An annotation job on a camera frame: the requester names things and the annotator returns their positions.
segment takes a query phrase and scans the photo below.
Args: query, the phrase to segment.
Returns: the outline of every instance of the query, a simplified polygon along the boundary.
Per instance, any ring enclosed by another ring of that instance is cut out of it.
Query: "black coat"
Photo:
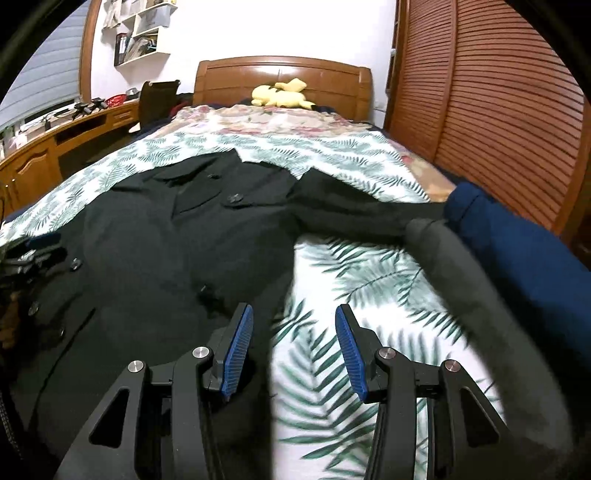
[[[296,240],[315,232],[394,244],[411,219],[442,210],[379,202],[314,169],[298,181],[235,151],[133,175],[60,229],[69,257],[32,295],[36,323],[58,341],[21,346],[17,409],[62,458],[131,360],[177,359],[246,301],[255,324],[243,386],[213,429],[228,478],[270,478],[271,321],[292,281]],[[82,266],[72,271],[74,259]]]

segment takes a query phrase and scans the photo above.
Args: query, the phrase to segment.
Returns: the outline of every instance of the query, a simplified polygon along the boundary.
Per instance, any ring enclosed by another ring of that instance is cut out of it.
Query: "coat sleeve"
[[[443,218],[442,203],[380,202],[315,168],[291,189],[288,205],[304,232],[376,244],[398,243],[415,218]]]

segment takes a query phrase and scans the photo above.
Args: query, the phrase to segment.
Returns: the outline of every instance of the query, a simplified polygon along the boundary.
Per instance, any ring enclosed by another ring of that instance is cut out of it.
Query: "window blind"
[[[47,37],[0,103],[0,131],[45,108],[79,96],[80,46],[90,0]]]

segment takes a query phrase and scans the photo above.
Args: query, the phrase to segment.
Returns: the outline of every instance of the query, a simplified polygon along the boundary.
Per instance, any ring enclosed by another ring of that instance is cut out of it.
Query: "wooden wardrobe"
[[[570,243],[591,197],[591,107],[504,0],[400,0],[385,128]]]

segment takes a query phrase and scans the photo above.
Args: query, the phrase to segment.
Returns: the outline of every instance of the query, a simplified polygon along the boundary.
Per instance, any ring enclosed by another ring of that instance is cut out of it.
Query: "yellow plush toy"
[[[301,93],[306,86],[300,79],[293,79],[289,83],[277,82],[275,87],[261,85],[252,91],[251,103],[255,106],[300,106],[312,110],[314,104],[306,101],[306,97]]]

